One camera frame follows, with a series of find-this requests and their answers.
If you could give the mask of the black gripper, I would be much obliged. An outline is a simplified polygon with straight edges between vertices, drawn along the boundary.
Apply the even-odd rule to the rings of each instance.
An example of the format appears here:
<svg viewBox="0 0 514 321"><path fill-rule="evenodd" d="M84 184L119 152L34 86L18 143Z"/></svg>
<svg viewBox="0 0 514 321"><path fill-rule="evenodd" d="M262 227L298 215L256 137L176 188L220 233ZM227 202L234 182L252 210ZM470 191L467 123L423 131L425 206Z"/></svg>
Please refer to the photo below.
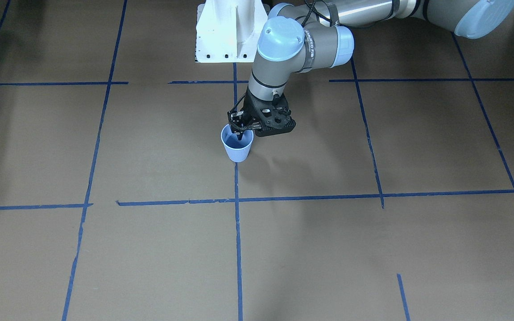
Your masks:
<svg viewBox="0 0 514 321"><path fill-rule="evenodd" d="M239 117L230 117L231 132L239 136L239 142L251 142L253 140L253 124L259 122L257 109L271 107L275 107L272 100L259 99L251 93L250 89L245 91L243 106L240 109L243 113Z"/></svg>

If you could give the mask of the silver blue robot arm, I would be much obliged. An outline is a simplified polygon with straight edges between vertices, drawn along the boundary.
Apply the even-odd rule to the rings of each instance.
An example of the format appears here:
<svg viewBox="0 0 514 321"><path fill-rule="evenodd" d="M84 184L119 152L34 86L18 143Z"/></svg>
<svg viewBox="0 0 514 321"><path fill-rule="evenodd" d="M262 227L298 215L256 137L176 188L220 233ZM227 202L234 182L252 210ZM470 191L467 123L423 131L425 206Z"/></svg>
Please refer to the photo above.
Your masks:
<svg viewBox="0 0 514 321"><path fill-rule="evenodd" d="M493 31L514 0L315 0L271 8L257 42L243 106L228 112L230 133L259 137L291 132L296 122L284 88L292 73L333 68L354 51L351 28L416 17L468 39Z"/></svg>

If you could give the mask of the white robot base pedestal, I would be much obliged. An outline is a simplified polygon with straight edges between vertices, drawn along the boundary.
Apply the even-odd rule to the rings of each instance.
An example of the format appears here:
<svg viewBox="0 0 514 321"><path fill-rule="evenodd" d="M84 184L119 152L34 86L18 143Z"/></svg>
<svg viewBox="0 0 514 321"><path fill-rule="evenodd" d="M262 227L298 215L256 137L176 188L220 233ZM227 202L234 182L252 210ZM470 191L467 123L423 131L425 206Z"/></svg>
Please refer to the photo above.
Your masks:
<svg viewBox="0 0 514 321"><path fill-rule="evenodd" d="M269 11L269 4L261 0L207 0L199 4L196 61L252 63Z"/></svg>

